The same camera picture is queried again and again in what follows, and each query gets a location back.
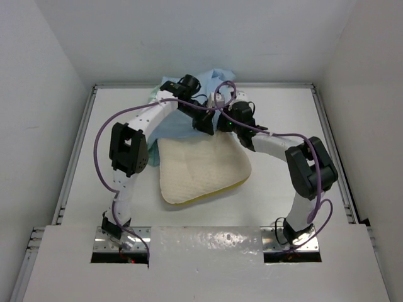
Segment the cream yellow-edged pillow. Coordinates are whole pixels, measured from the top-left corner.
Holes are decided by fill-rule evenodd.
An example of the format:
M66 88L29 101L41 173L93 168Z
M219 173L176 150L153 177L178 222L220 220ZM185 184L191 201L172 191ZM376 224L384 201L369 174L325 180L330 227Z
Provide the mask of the cream yellow-edged pillow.
M169 204L185 204L240 186L252 172L249 157L230 133L161 138L160 188Z

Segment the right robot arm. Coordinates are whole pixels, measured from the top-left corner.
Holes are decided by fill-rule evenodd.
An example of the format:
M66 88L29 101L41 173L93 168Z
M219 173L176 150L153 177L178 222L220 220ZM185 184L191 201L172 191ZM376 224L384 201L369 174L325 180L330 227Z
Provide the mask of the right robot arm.
M232 91L230 96L219 116L217 129L235 133L243 147L287 164L295 197L289 214L283 219L283 236L287 244L293 245L312 228L324 193L338 180L337 169L320 138L270 133L256 124L255 106L243 92Z

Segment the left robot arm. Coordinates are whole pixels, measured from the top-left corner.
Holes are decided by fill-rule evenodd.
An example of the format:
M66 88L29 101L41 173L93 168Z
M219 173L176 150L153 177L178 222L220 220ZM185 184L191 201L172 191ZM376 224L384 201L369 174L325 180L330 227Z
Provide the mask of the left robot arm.
M115 240L121 240L130 226L130 202L135 179L146 167L149 154L147 140L152 132L175 111L180 111L192 120L192 127L202 133L213 135L214 112L207 110L207 103L193 99L201 88L200 81L192 75L185 75L178 82L166 81L159 88L153 101L140 107L141 111L126 123L115 123L111 130L109 158L113 172L110 186L101 176L97 160L99 132L94 143L94 163L101 183L114 193L112 204L103 213L101 229Z

